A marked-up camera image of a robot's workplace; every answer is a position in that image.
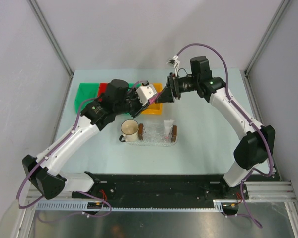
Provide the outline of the pink toothpaste tube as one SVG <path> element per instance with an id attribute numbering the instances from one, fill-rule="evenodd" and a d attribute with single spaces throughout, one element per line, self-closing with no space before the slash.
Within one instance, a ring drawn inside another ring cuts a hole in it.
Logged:
<path id="1" fill-rule="evenodd" d="M 155 104 L 157 99 L 159 98 L 159 96 L 161 95 L 161 93 L 157 93 L 155 94 L 152 98 L 149 99 L 149 104 Z"/>

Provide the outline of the cream enamel mug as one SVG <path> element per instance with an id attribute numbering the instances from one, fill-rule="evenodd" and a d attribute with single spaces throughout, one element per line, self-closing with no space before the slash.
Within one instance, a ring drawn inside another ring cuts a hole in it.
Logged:
<path id="1" fill-rule="evenodd" d="M 134 142 L 138 140 L 139 124 L 129 119 L 121 124 L 121 136 L 119 137 L 120 142 Z"/>

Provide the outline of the white toothpaste tube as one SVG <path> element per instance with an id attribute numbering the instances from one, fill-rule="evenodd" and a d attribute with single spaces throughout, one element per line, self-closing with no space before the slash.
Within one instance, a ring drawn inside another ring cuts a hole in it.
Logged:
<path id="1" fill-rule="evenodd" d="M 170 135 L 170 132 L 172 131 L 174 124 L 174 120 L 169 119 L 169 120 L 164 120 L 164 137 L 168 138 Z"/>

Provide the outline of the clear holder with brown ends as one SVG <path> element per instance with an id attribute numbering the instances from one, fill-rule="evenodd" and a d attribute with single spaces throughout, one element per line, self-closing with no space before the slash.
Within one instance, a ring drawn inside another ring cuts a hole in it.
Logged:
<path id="1" fill-rule="evenodd" d="M 168 138 L 164 137 L 163 123 L 140 123 L 138 137 L 146 144 L 175 143 L 177 141 L 177 126 L 173 125 Z"/>

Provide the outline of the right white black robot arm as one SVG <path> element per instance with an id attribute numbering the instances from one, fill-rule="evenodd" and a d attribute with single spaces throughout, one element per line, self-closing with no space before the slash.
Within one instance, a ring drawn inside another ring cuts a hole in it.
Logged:
<path id="1" fill-rule="evenodd" d="M 235 99 L 228 84 L 220 77 L 213 77 L 209 61 L 205 56 L 190 59 L 191 73 L 180 77 L 177 72 L 170 73 L 158 103 L 173 103 L 186 92 L 195 91 L 215 107 L 235 130 L 240 142 L 234 150 L 234 163 L 224 174 L 219 193 L 225 199 L 231 199 L 237 193 L 237 187 L 245 181 L 259 164 L 269 162 L 269 177 L 273 172 L 272 153 L 275 142 L 275 130 L 264 126 L 254 119 Z"/>

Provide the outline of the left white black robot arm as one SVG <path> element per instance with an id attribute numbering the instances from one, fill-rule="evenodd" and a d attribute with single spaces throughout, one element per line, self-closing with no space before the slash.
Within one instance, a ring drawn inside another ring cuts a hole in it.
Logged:
<path id="1" fill-rule="evenodd" d="M 62 173 L 68 159 L 90 138 L 100 133 L 116 116 L 129 114 L 137 117 L 152 102 L 156 90 L 147 81 L 130 86 L 126 81 L 113 79 L 106 91 L 96 98 L 82 102 L 73 125 L 57 141 L 36 156 L 26 155 L 22 165 L 26 177 L 47 200 L 63 191 L 83 192 L 95 198 L 100 186 L 87 173 Z"/>

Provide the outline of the clear oval glass tray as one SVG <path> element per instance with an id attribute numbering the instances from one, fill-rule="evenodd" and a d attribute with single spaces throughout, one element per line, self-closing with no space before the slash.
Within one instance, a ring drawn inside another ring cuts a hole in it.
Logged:
<path id="1" fill-rule="evenodd" d="M 173 125 L 168 136 L 164 134 L 164 124 L 140 123 L 138 139 L 127 141 L 129 145 L 170 147 L 177 143 L 177 126 Z"/>

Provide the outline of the yellow plastic bin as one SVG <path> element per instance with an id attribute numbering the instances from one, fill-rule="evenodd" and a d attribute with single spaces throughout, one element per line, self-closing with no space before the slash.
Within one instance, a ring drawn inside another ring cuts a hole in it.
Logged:
<path id="1" fill-rule="evenodd" d="M 153 85 L 158 93 L 162 92 L 163 87 L 161 83 L 154 83 Z M 159 116 L 162 115 L 162 108 L 162 104 L 152 104 L 146 110 L 142 111 L 141 114 Z"/>

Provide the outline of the green plastic bin middle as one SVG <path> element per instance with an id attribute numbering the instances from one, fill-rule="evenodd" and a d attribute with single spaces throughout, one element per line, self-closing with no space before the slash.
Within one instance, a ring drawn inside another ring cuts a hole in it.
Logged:
<path id="1" fill-rule="evenodd" d="M 136 94 L 136 89 L 138 87 L 140 87 L 142 84 L 138 83 L 129 83 L 128 84 L 128 89 L 126 92 L 126 95 L 123 97 L 122 101 L 121 101 L 121 107 L 122 107 L 122 111 L 126 114 L 129 114 L 129 107 L 130 107 L 130 101 L 131 100 L 135 100 L 135 99 L 139 99 L 137 94 Z"/>

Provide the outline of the green plastic bin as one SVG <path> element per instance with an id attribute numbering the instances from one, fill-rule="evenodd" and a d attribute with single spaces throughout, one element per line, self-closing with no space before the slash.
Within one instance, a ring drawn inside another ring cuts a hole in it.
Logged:
<path id="1" fill-rule="evenodd" d="M 81 83 L 79 85 L 74 101 L 76 113 L 78 113 L 79 107 L 83 101 L 98 97 L 99 86 L 99 83 Z"/>
<path id="2" fill-rule="evenodd" d="M 121 101 L 121 107 L 122 107 L 122 111 L 126 114 L 129 114 L 129 107 L 130 107 L 130 101 L 131 100 L 135 100 L 135 99 L 139 99 L 137 94 L 136 94 L 136 89 L 138 87 L 140 87 L 142 84 L 138 83 L 129 83 L 128 84 L 128 89 L 126 92 L 126 95 L 123 97 L 122 101 Z"/>

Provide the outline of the red plastic bin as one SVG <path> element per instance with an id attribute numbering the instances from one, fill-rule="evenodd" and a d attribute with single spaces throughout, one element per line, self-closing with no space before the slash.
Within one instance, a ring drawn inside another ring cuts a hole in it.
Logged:
<path id="1" fill-rule="evenodd" d="M 100 83 L 99 89 L 98 89 L 98 97 L 100 97 L 102 94 L 106 92 L 108 84 L 107 83 Z"/>

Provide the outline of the green plastic bin left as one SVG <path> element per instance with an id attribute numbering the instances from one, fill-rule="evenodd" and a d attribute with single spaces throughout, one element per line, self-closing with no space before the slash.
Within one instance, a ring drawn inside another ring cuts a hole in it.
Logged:
<path id="1" fill-rule="evenodd" d="M 99 86 L 99 83 L 81 83 L 79 85 L 74 101 L 76 113 L 78 113 L 79 107 L 83 101 L 98 97 Z"/>

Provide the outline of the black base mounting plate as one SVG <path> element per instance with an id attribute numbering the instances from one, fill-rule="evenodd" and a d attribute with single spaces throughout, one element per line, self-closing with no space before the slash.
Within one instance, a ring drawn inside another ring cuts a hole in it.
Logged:
<path id="1" fill-rule="evenodd" d="M 251 184 L 269 184 L 277 182 L 279 177 L 265 178 L 252 175 L 243 186 L 226 187 L 222 183 L 222 174 L 211 175 L 132 175 L 132 174 L 88 174 L 94 185 L 81 194 L 78 188 L 73 191 L 61 190 L 57 186 L 52 190 L 50 200 L 68 197 L 74 201 L 103 196 L 115 205 L 157 205 L 171 207 L 184 205 L 185 208 L 198 204 L 198 200 L 207 203 L 210 200 L 236 200 L 239 195 L 250 198 Z"/>

